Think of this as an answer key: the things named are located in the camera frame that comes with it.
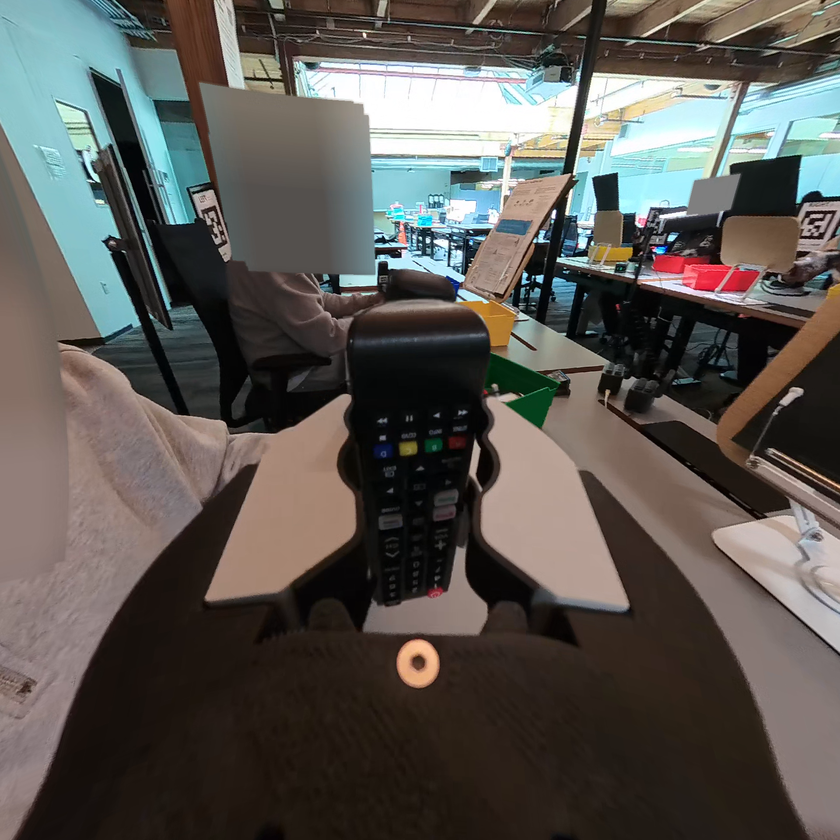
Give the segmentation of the person's light grey sweatshirt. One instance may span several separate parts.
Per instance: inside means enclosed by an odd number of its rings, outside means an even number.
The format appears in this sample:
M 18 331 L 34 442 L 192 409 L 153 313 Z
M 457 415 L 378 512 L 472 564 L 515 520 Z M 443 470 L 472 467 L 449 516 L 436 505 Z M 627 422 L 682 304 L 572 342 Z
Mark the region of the person's light grey sweatshirt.
M 69 467 L 86 452 L 69 447 Z M 193 518 L 139 520 L 120 503 L 106 512 L 102 478 L 70 472 L 64 559 L 29 581 L 2 584 L 2 673 L 32 680 L 13 710 L 2 694 L 2 838 L 22 825 L 51 761 L 77 683 L 130 588 Z

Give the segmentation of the black desk mat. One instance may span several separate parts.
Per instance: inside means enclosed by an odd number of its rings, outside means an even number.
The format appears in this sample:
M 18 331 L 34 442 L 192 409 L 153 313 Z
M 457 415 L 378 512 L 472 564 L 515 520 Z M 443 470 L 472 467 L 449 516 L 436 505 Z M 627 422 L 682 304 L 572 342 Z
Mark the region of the black desk mat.
M 708 485 L 754 518 L 790 509 L 780 492 L 732 463 L 717 443 L 680 421 L 647 423 L 642 433 Z

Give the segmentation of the black remote control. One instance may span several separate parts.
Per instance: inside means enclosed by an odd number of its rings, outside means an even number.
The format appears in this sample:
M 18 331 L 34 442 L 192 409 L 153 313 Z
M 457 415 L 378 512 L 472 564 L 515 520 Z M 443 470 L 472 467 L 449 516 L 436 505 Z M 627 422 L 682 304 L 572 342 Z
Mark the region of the black remote control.
M 436 597 L 450 583 L 483 423 L 487 326 L 457 302 L 389 302 L 353 320 L 346 352 L 374 598 Z

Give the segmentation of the ceiling projector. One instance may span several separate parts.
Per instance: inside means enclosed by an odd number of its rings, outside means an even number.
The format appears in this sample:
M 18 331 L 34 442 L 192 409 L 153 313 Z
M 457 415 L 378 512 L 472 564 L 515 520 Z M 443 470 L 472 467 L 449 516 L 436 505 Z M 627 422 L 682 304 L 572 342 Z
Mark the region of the ceiling projector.
M 572 65 L 538 66 L 528 75 L 524 92 L 548 100 L 572 88 L 576 80 L 577 72 Z

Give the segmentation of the white stand base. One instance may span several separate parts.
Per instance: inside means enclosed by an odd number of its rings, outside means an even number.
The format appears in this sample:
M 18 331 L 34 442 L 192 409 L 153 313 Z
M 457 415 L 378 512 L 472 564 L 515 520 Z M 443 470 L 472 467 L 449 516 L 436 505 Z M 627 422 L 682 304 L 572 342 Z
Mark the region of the white stand base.
M 839 612 L 817 601 L 796 576 L 799 531 L 792 513 L 719 528 L 711 537 L 742 571 L 830 648 L 839 651 Z

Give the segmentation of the dark framed glass door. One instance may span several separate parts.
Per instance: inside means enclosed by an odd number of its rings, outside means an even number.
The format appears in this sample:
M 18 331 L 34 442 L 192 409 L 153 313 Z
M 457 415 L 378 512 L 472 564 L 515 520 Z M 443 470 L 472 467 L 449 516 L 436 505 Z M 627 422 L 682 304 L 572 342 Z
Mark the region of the dark framed glass door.
M 123 169 L 119 152 L 112 143 L 104 146 L 93 162 L 112 217 L 118 229 L 131 276 L 145 310 L 158 323 L 173 330 L 169 309 L 161 290 L 156 264 L 150 251 L 142 214 Z

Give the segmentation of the printed marker tag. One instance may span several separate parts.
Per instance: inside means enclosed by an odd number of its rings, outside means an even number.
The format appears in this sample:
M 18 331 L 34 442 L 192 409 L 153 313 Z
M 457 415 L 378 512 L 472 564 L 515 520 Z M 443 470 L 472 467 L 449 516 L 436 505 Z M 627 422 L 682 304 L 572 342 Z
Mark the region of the printed marker tag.
M 812 253 L 822 249 L 837 235 L 839 198 L 803 202 L 797 218 L 800 225 L 797 252 Z
M 190 185 L 186 189 L 196 218 L 204 221 L 209 228 L 211 238 L 224 262 L 232 258 L 232 249 L 228 239 L 221 203 L 212 183 Z

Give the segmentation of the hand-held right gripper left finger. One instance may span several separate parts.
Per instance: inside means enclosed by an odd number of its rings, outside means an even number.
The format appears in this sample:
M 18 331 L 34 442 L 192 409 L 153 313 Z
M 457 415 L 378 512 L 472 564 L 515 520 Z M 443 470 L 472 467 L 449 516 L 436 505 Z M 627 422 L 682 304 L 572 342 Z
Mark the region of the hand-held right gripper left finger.
M 229 534 L 204 601 L 268 604 L 300 623 L 322 598 L 368 609 L 364 514 L 342 394 L 273 437 Z

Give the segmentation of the black steel column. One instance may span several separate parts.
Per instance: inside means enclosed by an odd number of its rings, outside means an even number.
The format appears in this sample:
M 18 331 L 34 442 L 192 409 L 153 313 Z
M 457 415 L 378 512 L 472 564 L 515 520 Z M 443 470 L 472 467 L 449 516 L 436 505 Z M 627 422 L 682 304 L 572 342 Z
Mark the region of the black steel column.
M 581 148 L 585 111 L 589 101 L 592 78 L 595 72 L 595 64 L 598 56 L 603 22 L 606 16 L 606 8 L 607 1 L 593 1 L 591 4 L 591 13 L 589 15 L 590 21 L 584 42 L 581 72 L 574 102 L 572 121 L 570 124 L 569 138 L 563 160 L 563 174 L 569 175 L 570 177 L 574 176 Z M 563 243 L 563 228 L 568 197 L 568 194 L 563 194 L 554 208 L 555 216 L 551 229 L 549 248 L 543 267 L 542 285 L 539 294 L 537 311 L 535 314 L 535 319 L 541 324 L 545 323 L 551 300 L 554 270 Z

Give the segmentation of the black stanchion pole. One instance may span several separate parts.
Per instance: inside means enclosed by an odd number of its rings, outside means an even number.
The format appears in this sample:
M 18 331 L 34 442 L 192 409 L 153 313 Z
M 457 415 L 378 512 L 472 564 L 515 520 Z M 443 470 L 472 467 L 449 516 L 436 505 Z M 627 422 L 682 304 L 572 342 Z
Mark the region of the black stanchion pole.
M 132 302 L 135 314 L 140 321 L 143 336 L 150 348 L 154 362 L 170 395 L 177 414 L 189 416 L 190 411 L 183 397 L 182 391 L 175 378 L 170 362 L 165 354 L 161 340 L 152 324 L 151 315 L 144 304 L 140 286 L 135 279 L 128 260 L 128 250 L 120 238 L 108 236 L 102 240 L 108 250 L 112 262 L 121 278 L 124 289 Z

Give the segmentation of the clear acrylic stand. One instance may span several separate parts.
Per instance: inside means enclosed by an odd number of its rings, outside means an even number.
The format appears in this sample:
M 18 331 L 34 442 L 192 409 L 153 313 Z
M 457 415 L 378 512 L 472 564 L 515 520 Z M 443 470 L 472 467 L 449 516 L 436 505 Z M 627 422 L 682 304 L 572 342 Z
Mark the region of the clear acrylic stand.
M 788 498 L 799 531 L 796 576 L 817 601 L 838 613 L 838 538 L 822 525 L 822 520 L 839 524 L 838 481 L 777 448 L 750 454 L 746 466 Z

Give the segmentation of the another person's forearm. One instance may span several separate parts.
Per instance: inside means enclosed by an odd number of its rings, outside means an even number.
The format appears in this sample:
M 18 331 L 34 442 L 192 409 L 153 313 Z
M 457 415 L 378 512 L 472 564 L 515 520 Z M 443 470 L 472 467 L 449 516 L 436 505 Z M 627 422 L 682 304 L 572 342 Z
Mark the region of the another person's forearm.
M 791 269 L 782 276 L 788 287 L 803 287 L 808 281 L 830 273 L 839 281 L 839 251 L 815 251 L 796 260 Z

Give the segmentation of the office desk with black legs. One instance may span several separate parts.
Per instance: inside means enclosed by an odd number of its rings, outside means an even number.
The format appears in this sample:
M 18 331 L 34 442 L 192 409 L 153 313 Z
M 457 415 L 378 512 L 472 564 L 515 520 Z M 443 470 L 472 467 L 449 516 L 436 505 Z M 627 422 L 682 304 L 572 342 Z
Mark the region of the office desk with black legs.
M 618 361 L 629 355 L 632 339 L 639 339 L 636 375 L 653 377 L 678 371 L 698 324 L 741 334 L 755 323 L 770 323 L 787 329 L 801 329 L 826 299 L 819 292 L 797 298 L 750 292 L 723 293 L 696 290 L 682 283 L 683 276 L 661 275 L 643 268 L 639 278 L 633 270 L 615 272 L 593 266 L 583 257 L 557 261 L 554 275 L 574 283 L 576 290 L 566 336 L 577 335 L 586 292 L 618 297 L 619 327 L 612 334 L 612 355 Z

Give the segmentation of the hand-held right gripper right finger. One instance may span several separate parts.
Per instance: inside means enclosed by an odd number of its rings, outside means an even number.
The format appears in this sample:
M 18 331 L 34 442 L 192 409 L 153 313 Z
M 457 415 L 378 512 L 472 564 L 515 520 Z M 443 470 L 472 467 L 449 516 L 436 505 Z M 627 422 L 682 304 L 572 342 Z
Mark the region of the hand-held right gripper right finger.
M 628 595 L 572 458 L 496 397 L 482 409 L 465 549 L 472 591 L 488 606 L 627 613 Z

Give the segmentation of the green plastic bin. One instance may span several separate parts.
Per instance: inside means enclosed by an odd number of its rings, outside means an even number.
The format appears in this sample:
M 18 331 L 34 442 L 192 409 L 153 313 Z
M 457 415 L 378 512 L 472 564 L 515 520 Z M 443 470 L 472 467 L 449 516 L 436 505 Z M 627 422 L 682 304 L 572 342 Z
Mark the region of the green plastic bin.
M 485 380 L 485 395 L 507 404 L 511 410 L 542 427 L 554 400 L 555 385 L 542 373 L 491 353 Z

